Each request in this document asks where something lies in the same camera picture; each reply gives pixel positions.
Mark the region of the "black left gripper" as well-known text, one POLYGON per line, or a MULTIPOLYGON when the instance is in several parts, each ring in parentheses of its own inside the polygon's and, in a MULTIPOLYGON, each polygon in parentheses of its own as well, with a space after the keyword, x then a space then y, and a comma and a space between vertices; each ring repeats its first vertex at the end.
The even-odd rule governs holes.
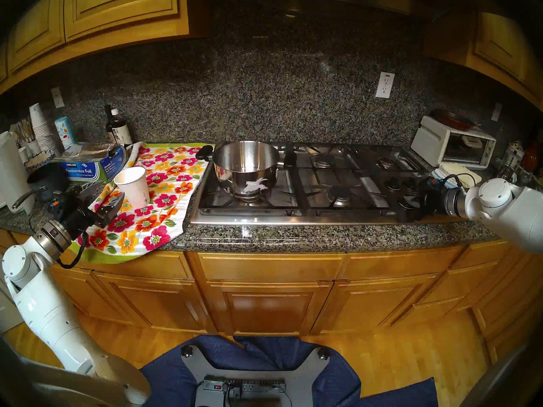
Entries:
POLYGON ((115 197, 108 205, 100 206, 95 213, 89 205, 99 197, 105 187, 105 182, 96 181, 83 186, 80 194, 62 192, 47 203, 47 218, 55 220, 68 233, 76 238, 91 226, 106 228, 118 216, 123 205, 125 193, 115 197))

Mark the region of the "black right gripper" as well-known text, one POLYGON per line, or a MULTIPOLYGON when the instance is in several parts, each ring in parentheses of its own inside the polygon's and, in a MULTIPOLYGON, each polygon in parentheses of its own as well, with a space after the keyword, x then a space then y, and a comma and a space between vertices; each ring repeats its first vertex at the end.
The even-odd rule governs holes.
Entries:
POLYGON ((413 223, 422 220, 426 216, 446 214, 444 208, 444 195, 446 187, 442 181, 435 177, 427 177, 419 183, 419 190, 405 189, 403 198, 418 199, 420 208, 397 208, 396 217, 398 223, 413 223))

